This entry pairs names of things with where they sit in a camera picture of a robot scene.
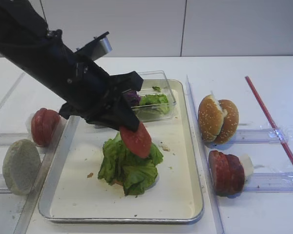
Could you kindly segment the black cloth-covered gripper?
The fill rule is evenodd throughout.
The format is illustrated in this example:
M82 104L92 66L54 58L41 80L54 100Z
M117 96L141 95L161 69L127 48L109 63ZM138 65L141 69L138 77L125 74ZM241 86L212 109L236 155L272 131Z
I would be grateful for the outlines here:
M70 116L79 116L88 124L100 125L114 130L125 127L136 132L140 121L123 94L130 90L140 91L144 80L137 72L133 71L110 76L107 81L108 86L104 95L88 108L79 110L72 104L65 103L60 108L59 114L65 119Z

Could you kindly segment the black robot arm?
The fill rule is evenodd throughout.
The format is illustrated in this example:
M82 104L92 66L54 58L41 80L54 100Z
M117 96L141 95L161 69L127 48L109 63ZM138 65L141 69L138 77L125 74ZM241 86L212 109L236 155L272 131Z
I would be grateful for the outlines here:
M29 1L0 0L0 54L65 101L63 118L136 132L139 120L124 94L140 91L143 79L134 71L109 75L95 63L111 51L107 34L72 51L62 33L50 30Z

